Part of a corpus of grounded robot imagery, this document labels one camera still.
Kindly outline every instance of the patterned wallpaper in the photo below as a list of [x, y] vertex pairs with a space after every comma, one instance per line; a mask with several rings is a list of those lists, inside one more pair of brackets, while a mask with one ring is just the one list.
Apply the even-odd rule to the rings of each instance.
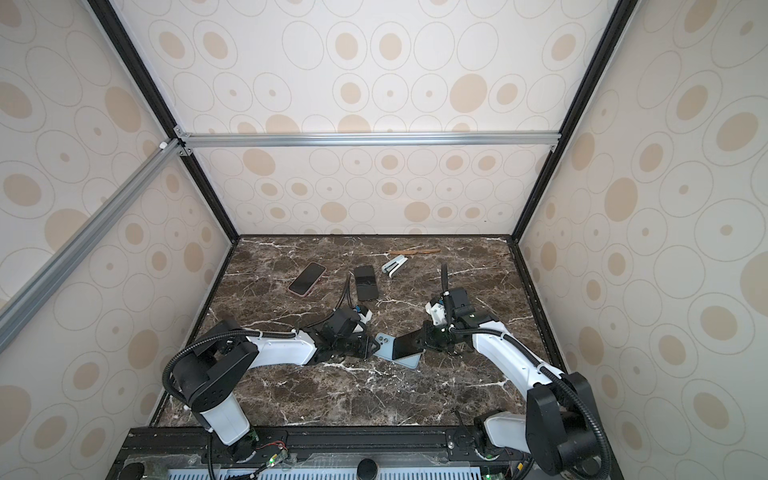
[[165, 135], [74, 0], [0, 3], [0, 308]]
[[548, 145], [200, 148], [241, 234], [507, 233]]
[[522, 242], [630, 480], [768, 472], [768, 2], [651, 0]]
[[229, 241], [174, 160], [0, 355], [0, 478], [98, 480], [146, 425]]
[[113, 0], [186, 131], [558, 130], [614, 0]]

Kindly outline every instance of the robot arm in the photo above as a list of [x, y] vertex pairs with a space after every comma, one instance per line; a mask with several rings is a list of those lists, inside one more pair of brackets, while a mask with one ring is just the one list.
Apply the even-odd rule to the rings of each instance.
[[[223, 444], [233, 445], [250, 431], [233, 393], [248, 369], [281, 363], [316, 365], [334, 356], [367, 359], [379, 349], [364, 328], [371, 316], [365, 307], [343, 306], [321, 323], [291, 333], [244, 330], [233, 317], [226, 317], [169, 362], [163, 384], [206, 430], [216, 432]], [[170, 384], [171, 372], [180, 392]]]
[[[445, 264], [442, 270], [443, 293], [425, 306], [432, 320], [395, 339], [392, 359], [427, 349], [457, 355], [455, 347], [459, 343], [472, 342], [475, 350], [488, 357], [527, 402], [525, 415], [494, 412], [475, 419], [478, 454], [492, 457], [503, 448], [512, 448], [530, 453], [549, 475], [569, 470], [580, 478], [606, 479], [611, 451], [587, 380], [579, 373], [566, 374], [546, 363], [493, 315], [477, 312], [466, 290], [448, 288]], [[596, 475], [576, 469], [598, 455], [601, 467]]]
[[[523, 346], [494, 316], [480, 313], [463, 288], [448, 288], [443, 266], [443, 293], [426, 304], [432, 317], [421, 329], [396, 338], [392, 359], [433, 350], [458, 355], [459, 343], [472, 343], [526, 397], [525, 415], [493, 412], [475, 419], [475, 446], [483, 458], [504, 448], [530, 453], [542, 470], [556, 475], [569, 470], [581, 478], [605, 480], [611, 451], [597, 413], [591, 387], [579, 373], [565, 374]], [[209, 432], [235, 449], [250, 431], [250, 423], [233, 394], [248, 369], [280, 363], [316, 365], [334, 356], [368, 359], [380, 345], [366, 332], [371, 312], [365, 307], [341, 306], [324, 321], [291, 333], [241, 329], [225, 318], [207, 335], [179, 352], [163, 372], [163, 386]], [[171, 383], [173, 373], [180, 391]], [[246, 460], [252, 452], [243, 454]], [[599, 455], [600, 471], [586, 475], [575, 470]]]

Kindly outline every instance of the black knob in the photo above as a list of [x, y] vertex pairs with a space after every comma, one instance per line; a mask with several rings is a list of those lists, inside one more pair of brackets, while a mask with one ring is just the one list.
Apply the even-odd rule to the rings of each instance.
[[143, 463], [129, 463], [120, 471], [118, 480], [141, 480], [144, 477]]
[[379, 466], [370, 458], [357, 464], [357, 480], [373, 480], [379, 474]]

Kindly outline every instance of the wooden stick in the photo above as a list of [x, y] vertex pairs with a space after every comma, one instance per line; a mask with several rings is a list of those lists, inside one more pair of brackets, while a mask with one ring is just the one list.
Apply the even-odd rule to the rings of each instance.
[[439, 248], [419, 248], [417, 250], [390, 250], [390, 255], [416, 255], [417, 253], [440, 253]]

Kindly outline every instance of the phone case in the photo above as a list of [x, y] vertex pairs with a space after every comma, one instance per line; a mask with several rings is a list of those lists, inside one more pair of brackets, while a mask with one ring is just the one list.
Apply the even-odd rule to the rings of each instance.
[[[302, 274], [302, 273], [304, 273], [304, 270], [306, 270], [306, 269], [310, 268], [310, 265], [312, 265], [313, 263], [315, 263], [315, 264], [317, 264], [317, 265], [320, 265], [320, 264], [319, 264], [319, 263], [317, 263], [317, 262], [309, 262], [309, 263], [308, 263], [308, 264], [307, 264], [307, 265], [304, 267], [304, 269], [303, 269], [303, 270], [301, 270], [301, 273], [299, 273], [299, 276], [301, 276], [301, 274]], [[301, 293], [296, 293], [296, 292], [294, 292], [293, 290], [291, 290], [291, 289], [290, 289], [290, 287], [293, 285], [293, 283], [294, 283], [294, 282], [296, 282], [296, 280], [298, 280], [299, 276], [297, 276], [295, 279], [293, 279], [293, 282], [291, 282], [291, 283], [290, 283], [290, 285], [288, 286], [288, 291], [289, 291], [289, 292], [291, 292], [293, 295], [296, 295], [296, 296], [298, 296], [298, 297], [300, 297], [300, 298], [304, 298], [305, 296], [307, 296], [307, 295], [309, 295], [310, 293], [312, 293], [312, 289], [313, 289], [313, 288], [315, 288], [315, 285], [317, 284], [317, 281], [318, 281], [318, 280], [320, 280], [320, 278], [322, 278], [322, 277], [323, 277], [323, 274], [326, 272], [326, 270], [328, 270], [328, 269], [327, 269], [327, 268], [325, 268], [323, 265], [320, 265], [320, 266], [322, 266], [322, 267], [323, 267], [323, 271], [322, 271], [322, 272], [320, 272], [320, 275], [318, 275], [318, 276], [317, 276], [317, 278], [315, 279], [315, 281], [314, 281], [314, 282], [312, 282], [312, 285], [310, 285], [310, 288], [306, 289], [306, 292], [305, 292], [303, 295], [302, 295]]]

